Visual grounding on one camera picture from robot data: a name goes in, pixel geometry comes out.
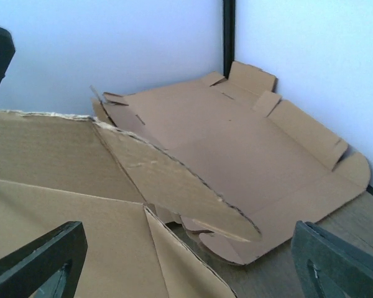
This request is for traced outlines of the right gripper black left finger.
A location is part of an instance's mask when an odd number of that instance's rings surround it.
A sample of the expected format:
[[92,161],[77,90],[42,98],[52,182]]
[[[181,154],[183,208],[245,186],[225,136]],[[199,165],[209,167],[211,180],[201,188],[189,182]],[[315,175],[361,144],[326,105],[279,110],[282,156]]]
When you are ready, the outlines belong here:
[[0,297],[74,297],[88,243],[69,221],[0,259]]

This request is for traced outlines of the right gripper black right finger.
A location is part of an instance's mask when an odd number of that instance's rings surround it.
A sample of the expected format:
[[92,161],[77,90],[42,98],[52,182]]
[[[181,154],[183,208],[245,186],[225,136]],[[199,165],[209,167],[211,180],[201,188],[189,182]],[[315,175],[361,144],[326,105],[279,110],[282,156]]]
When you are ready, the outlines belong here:
[[318,225],[298,221],[291,252],[305,297],[373,297],[373,256]]

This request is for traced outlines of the brown cardboard box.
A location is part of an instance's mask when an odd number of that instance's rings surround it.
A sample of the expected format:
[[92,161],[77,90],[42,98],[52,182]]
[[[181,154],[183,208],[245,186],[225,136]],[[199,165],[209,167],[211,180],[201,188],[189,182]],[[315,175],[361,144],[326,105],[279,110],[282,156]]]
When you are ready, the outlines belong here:
[[133,133],[88,116],[0,111],[0,259],[80,221],[88,251],[77,297],[234,297],[160,211],[260,237],[199,176]]

